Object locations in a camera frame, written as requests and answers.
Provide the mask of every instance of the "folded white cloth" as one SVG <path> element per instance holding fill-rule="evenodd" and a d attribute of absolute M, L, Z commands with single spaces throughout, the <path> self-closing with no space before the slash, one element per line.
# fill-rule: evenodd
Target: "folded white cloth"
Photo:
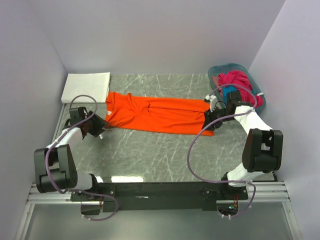
<path fill-rule="evenodd" d="M 109 93 L 110 72 L 73 74 L 66 79 L 61 101 L 71 103 L 76 96 L 85 94 L 93 97 L 98 103 L 105 103 Z M 92 99 L 81 96 L 74 103 L 92 103 Z"/>

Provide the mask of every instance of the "robotic arm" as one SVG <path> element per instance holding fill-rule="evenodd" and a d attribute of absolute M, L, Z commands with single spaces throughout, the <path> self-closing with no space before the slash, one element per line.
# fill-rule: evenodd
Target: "robotic arm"
<path fill-rule="evenodd" d="M 215 107 L 205 113 L 206 124 L 228 116 L 248 112 L 252 109 L 249 102 L 241 100 L 239 91 L 227 95 L 226 108 Z M 227 180 L 249 182 L 264 173 L 278 170 L 281 166 L 283 134 L 273 130 L 252 110 L 249 114 L 228 118 L 225 121 L 237 120 L 248 135 L 242 153 L 242 163 L 226 175 Z M 221 127 L 222 121 L 214 124 L 211 130 Z M 230 182 L 232 187 L 243 187 L 245 183 Z"/>
<path fill-rule="evenodd" d="M 108 126 L 108 123 L 94 114 L 89 120 L 71 129 L 71 126 L 88 118 L 93 112 L 87 112 L 85 107 L 75 107 L 70 108 L 69 114 L 70 119 L 67 120 L 64 130 L 62 131 L 62 134 L 66 131 L 68 133 L 49 154 L 50 172 L 60 189 L 88 190 L 93 187 L 95 177 L 91 174 L 77 173 L 72 151 L 88 133 L 95 138 L 101 136 Z M 46 153 L 52 145 L 53 143 L 45 148 L 37 149 L 33 155 L 35 181 L 40 193 L 56 191 L 50 182 L 45 165 Z"/>

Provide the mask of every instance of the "orange fabric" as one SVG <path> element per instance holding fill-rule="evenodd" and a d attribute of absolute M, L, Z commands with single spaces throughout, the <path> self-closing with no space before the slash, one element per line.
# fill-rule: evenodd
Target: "orange fabric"
<path fill-rule="evenodd" d="M 166 134 L 198 134 L 210 105 L 203 100 L 132 96 L 109 92 L 105 120 L 111 127 Z M 213 131 L 202 135 L 213 136 Z"/>

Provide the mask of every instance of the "blue plastic basket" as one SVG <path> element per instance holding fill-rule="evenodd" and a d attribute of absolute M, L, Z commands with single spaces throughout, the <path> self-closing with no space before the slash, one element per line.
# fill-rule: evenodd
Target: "blue plastic basket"
<path fill-rule="evenodd" d="M 212 90 L 216 89 L 217 86 L 215 85 L 214 81 L 212 80 L 213 76 L 218 76 L 219 74 L 227 74 L 228 72 L 232 71 L 232 70 L 238 70 L 238 71 L 242 71 L 244 72 L 249 79 L 249 82 L 252 85 L 252 93 L 254 95 L 257 95 L 259 93 L 261 93 L 259 87 L 257 86 L 257 84 L 255 83 L 255 81 L 253 80 L 253 78 L 250 76 L 250 74 L 247 72 L 247 70 L 239 65 L 239 64 L 235 64 L 235 63 L 229 63 L 226 65 L 221 65 L 221 66 L 213 66 L 212 68 L 209 69 L 208 71 L 208 77 L 209 77 L 209 81 L 210 81 L 210 86 L 212 88 Z M 219 101 L 223 101 L 223 97 L 220 94 L 216 94 L 217 98 Z M 260 114 L 261 111 L 265 108 L 266 106 L 266 99 L 264 95 L 260 96 L 263 99 L 263 104 L 260 107 L 257 107 L 255 109 L 257 114 Z"/>

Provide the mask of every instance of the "white backdrop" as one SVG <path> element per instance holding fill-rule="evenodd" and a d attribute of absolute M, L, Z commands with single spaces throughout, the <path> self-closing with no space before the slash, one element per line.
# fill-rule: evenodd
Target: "white backdrop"
<path fill-rule="evenodd" d="M 285 0 L 29 0 L 70 73 L 249 68 Z"/>
<path fill-rule="evenodd" d="M 284 133 L 282 166 L 305 240 L 319 239 L 320 2 L 287 0 L 250 74 L 265 93 L 263 119 Z"/>
<path fill-rule="evenodd" d="M 25 0 L 0 3 L 0 232 L 14 239 L 35 149 L 51 142 L 66 71 Z"/>

